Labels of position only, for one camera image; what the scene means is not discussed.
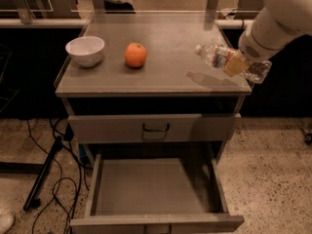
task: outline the open drawer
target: open drawer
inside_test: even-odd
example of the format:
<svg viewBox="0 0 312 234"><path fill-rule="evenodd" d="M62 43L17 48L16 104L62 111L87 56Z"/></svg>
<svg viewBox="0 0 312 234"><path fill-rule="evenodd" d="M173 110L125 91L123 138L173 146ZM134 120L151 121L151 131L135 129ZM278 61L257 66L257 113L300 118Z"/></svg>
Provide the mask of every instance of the open drawer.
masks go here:
<svg viewBox="0 0 312 234"><path fill-rule="evenodd" d="M70 116L79 143L211 141L231 139L240 114Z"/></svg>
<svg viewBox="0 0 312 234"><path fill-rule="evenodd" d="M108 144L97 154L77 234L233 232L216 161L207 142Z"/></svg>

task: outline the speckled floor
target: speckled floor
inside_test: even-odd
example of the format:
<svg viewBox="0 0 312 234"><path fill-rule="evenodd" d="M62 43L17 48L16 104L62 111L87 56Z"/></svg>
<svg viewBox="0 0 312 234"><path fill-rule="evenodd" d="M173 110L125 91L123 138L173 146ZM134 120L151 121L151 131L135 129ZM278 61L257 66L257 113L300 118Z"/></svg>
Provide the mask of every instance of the speckled floor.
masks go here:
<svg viewBox="0 0 312 234"><path fill-rule="evenodd" d="M311 119L243 118L233 138L225 146L218 163L225 198L232 215L243 215L245 223L235 233L300 233L312 231L312 145L303 141L299 127L311 130ZM47 119L29 121L34 139L46 150L54 142ZM66 120L58 129L63 132ZM77 142L72 142L77 152ZM0 120L0 157L7 162L42 163L46 154L30 138L27 122ZM67 151L56 157L63 176L78 183L78 169ZM52 199L52 189L59 179L59 166L51 171L39 194L42 205L25 212L22 207L35 181L35 175L0 174L0 214L12 212L16 222L9 234L31 233L34 221ZM87 171L89 184L91 172ZM74 186L64 180L58 198L69 210ZM84 182L75 217L84 214L88 191ZM63 233L66 213L52 201L34 225L33 233Z"/></svg>

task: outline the black cable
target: black cable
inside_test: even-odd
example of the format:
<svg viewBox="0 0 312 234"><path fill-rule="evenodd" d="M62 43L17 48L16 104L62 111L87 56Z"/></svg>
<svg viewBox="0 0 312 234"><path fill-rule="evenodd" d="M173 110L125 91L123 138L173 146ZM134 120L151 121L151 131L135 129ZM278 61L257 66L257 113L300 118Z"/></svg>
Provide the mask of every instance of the black cable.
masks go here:
<svg viewBox="0 0 312 234"><path fill-rule="evenodd" d="M55 188L58 184L60 184L62 181L64 180L69 180L73 183L74 187L75 187L75 198L76 198L76 195L78 193L78 189L77 189L77 184L76 182L74 181L74 179L72 179L71 177L63 177L62 179L59 179L55 185L53 186L53 189L52 189L52 194L54 196L54 199L57 201L57 203L60 205L60 207L65 211L66 215L67 215L67 218L66 218L66 223L65 223L65 227L64 227L64 232L63 233L67 233L68 230L67 230L67 225L69 223L69 220L70 220L70 213L72 212L73 210L73 207L71 206L70 207L70 210L68 211L65 206L61 203L61 201L59 200L58 198L58 192L55 192Z"/></svg>
<svg viewBox="0 0 312 234"><path fill-rule="evenodd" d="M241 29L244 29L244 27L245 27L245 20L242 19L242 27L241 27Z"/></svg>
<svg viewBox="0 0 312 234"><path fill-rule="evenodd" d="M31 129L30 129L30 124L29 124L29 120L27 120L27 127L28 127L28 133L30 138L34 141L34 143L46 154L49 154L37 141L36 139L33 137L32 133L31 133ZM59 171L60 171L60 175L59 175L59 179L62 178L62 174L63 174L63 170L62 167L60 165L60 163L54 158L54 161L58 164L59 167ZM47 204L46 206L39 212L39 214L36 216L35 220L32 223L32 227L31 227L31 233L34 233L34 228L36 225L37 220L39 219L40 215L51 205L51 203L54 201L54 198L52 198Z"/></svg>
<svg viewBox="0 0 312 234"><path fill-rule="evenodd" d="M85 186L86 186L87 191L90 191L90 188L89 188L88 182L87 182L87 178L86 178L86 169L84 169L84 181L85 181Z"/></svg>
<svg viewBox="0 0 312 234"><path fill-rule="evenodd" d="M229 16L235 16L237 10L238 10L238 9L233 9L231 12L229 12L228 14L226 14L226 15L223 17L223 19L226 20L226 18L229 17Z"/></svg>
<svg viewBox="0 0 312 234"><path fill-rule="evenodd" d="M56 133L58 133L59 135L61 135L62 137L65 136L65 134L61 133L60 131L57 130L57 125L58 123L60 122L61 119L58 119L54 124L52 123L52 120L50 119L50 125L53 129L53 136L54 138L57 137ZM77 191L76 191L76 194L75 194L75 197L74 197L74 202L71 206L71 210L69 211L68 215L67 215L67 219L66 219L66 224L65 224L65 233L67 233L68 231L70 231L70 233L72 233L72 229L70 228L70 226L68 227L68 230L66 231L66 226L67 226L67 223L70 222L70 220L72 218L74 218L75 216L75 210L76 210L76 205L77 205L77 202L78 202L78 198L79 198L79 194L80 194L80 190L81 190L81 184L82 184L82 175L81 175L81 168L85 168L84 165L82 165L80 162L79 162L79 159L78 157L74 154L73 150L72 150L72 145L71 145L71 141L68 141L68 144L69 144L69 147L65 146L64 144L62 144L63 148L65 150L67 150L73 160L76 162L77 164L77 167L78 167L78 171L79 171L79 182L78 182L78 187L77 187Z"/></svg>
<svg viewBox="0 0 312 234"><path fill-rule="evenodd" d="M298 126L304 136L304 142L306 144L312 144L312 133L306 132L303 128Z"/></svg>

